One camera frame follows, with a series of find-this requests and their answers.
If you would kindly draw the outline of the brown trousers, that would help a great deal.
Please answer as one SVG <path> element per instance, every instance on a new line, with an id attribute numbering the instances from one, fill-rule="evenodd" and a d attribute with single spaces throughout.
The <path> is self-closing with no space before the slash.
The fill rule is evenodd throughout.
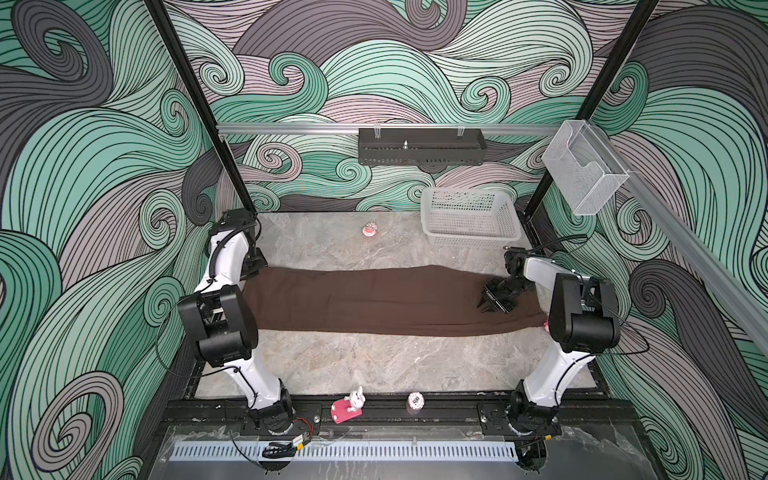
<path id="1" fill-rule="evenodd" d="M 244 298 L 261 329 L 469 337 L 540 327 L 535 293 L 509 313 L 479 308 L 490 276 L 443 266 L 357 271 L 268 267 L 248 279 Z"/>

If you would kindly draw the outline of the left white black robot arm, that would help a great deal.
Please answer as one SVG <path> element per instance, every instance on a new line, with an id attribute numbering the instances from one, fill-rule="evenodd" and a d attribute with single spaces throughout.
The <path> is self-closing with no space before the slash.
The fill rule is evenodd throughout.
<path id="1" fill-rule="evenodd" d="M 211 229 L 204 275 L 193 293 L 180 299 L 178 312 L 196 357 L 232 378 L 257 426 L 282 432 L 294 418 L 290 394 L 264 363 L 244 295 L 246 281 L 268 266 L 256 245 L 260 232 L 256 213 L 224 212 Z"/>

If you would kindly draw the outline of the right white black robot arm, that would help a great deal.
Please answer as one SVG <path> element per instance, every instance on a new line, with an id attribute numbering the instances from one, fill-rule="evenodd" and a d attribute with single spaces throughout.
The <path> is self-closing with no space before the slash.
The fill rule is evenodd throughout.
<path id="1" fill-rule="evenodd" d="M 558 265 L 540 254 L 542 247 L 504 250 L 508 275 L 485 284 L 480 313 L 509 316 L 520 297 L 535 287 L 551 293 L 546 321 L 550 344 L 534 372 L 518 383 L 507 410 L 513 427 L 528 432 L 554 423 L 565 390 L 582 368 L 601 355 L 617 354 L 613 349 L 625 321 L 611 282 Z"/>

